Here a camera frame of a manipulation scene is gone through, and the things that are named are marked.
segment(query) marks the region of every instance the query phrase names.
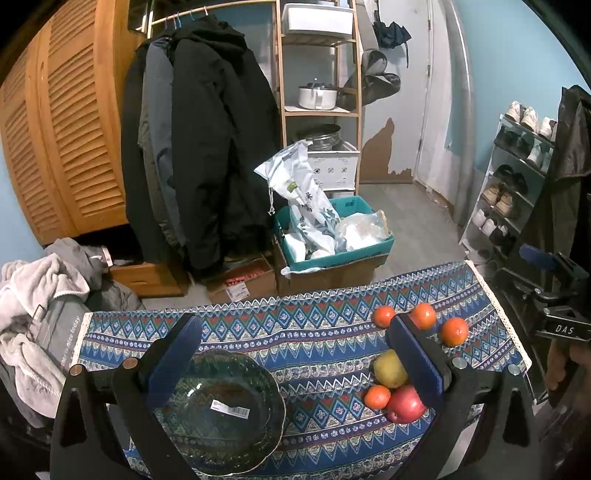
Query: wooden wardrobe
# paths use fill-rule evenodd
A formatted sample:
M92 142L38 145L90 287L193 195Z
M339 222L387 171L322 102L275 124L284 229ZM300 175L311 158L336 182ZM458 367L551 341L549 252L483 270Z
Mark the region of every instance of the wooden wardrobe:
M128 10L129 0L69 0L0 88L4 157L41 245L128 223L120 111L127 68L145 39L127 29ZM170 285L158 293L159 278L174 281L162 270L136 265L123 270L123 283L149 283L144 294L181 294Z

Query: shoe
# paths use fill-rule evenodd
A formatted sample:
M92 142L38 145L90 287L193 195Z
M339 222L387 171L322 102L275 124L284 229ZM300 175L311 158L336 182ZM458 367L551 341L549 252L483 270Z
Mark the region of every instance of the shoe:
M491 280L499 270L499 264L495 260L491 260L485 265L479 265L476 270L485 280Z
M527 195L530 191L527 187L525 177L521 173L514 173L506 182L507 186L522 195Z
M508 233L509 229L505 225L501 225L492 231L489 239L493 245L500 247L503 244L503 241L505 241L505 236Z
M484 225L482 225L481 231L486 236L490 236L490 234L495 231L495 228L495 221L492 218L489 218L486 222L484 222Z
M466 258L468 260L471 260L472 263L474 263L475 265L484 265L486 262L488 262L492 257L492 254L489 250L486 249L482 249L482 250L474 250L473 252L470 252Z
M513 250L513 247L515 246L516 241L517 237L515 235L511 235L510 233L505 235L503 243L501 243L501 252L503 253L503 255L507 257L509 256L511 250Z
M520 123L524 127L529 128L533 133L537 133L536 128L538 127L538 114L535 113L535 110L529 106L525 110Z
M513 210L513 197L510 193L505 192L501 195L501 199L495 205L495 209L503 216L508 217Z
M521 108L521 105L519 104L519 102L516 101L511 102L511 106L507 110L505 116L513 120L516 124L518 124L519 122L521 122L522 114L523 110Z
M534 137L532 137L530 134L524 133L517 139L517 141L511 147L510 150L518 158L520 158L521 160L525 160L527 156L530 154L533 146Z
M544 160L544 157L542 156L542 149L540 147L540 144L536 143L536 145L534 145L533 148L531 149L531 152L528 155L528 157L525 159L525 161L528 164L530 164L532 167L537 168L539 170L540 167L542 166L543 160Z
M499 187L496 185L488 187L482 194L489 205L495 206L499 198Z
M550 125L550 122L552 121L553 120L551 120L549 117L545 116L542 119L540 128L538 129L538 135L544 137L546 140L550 140L550 138L552 138L552 125Z
M506 183L514 175L514 172L513 168L505 163L497 168L493 175L500 181L504 181Z
M484 211L479 208L472 217L472 223L474 223L474 225L476 225L478 228L481 228L482 225L484 225L484 222L486 222L486 215Z

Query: white storage box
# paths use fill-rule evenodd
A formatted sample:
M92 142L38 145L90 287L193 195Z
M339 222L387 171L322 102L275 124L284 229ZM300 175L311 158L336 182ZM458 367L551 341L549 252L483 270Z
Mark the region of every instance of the white storage box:
M326 192L355 190L355 174L361 155L349 142L342 142L339 148L339 151L308 150L314 178Z
M281 28L286 34L305 33L351 38L353 10L344 7L315 4L286 4L281 16Z

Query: blue gripper pad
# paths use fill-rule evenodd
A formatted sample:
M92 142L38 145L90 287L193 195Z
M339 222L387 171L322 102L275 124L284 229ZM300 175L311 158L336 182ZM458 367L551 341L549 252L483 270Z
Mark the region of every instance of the blue gripper pad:
M519 256L527 263L534 265L541 270L551 271L558 266L553 254L542 252L542 250L532 247L531 245L521 245L519 248Z
M387 333L388 342L402 362L410 383L417 390L423 404L437 411L443 401L444 378L415 337L415 335L422 335L422 332L414 327L414 324L410 328L407 327L402 320L402 315L406 314L396 315L392 319ZM432 342L433 346L439 349L441 356L444 356L441 347L435 342L425 337L422 341Z
M148 379L144 401L150 410L162 407L168 401L197 352L201 336L202 320L193 315L174 338Z

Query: blue wall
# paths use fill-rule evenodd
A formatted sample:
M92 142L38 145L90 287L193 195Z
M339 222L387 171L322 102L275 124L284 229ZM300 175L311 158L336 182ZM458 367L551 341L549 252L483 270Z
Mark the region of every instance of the blue wall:
M8 176L4 152L0 145L0 267L11 260L34 261L41 258L43 249L37 243L22 214L17 196Z
M455 0L462 18L476 99L476 168L485 171L499 115L513 100L532 106L540 120L557 118L561 88L589 91L553 33L522 0ZM446 145L462 150L461 89L453 89Z

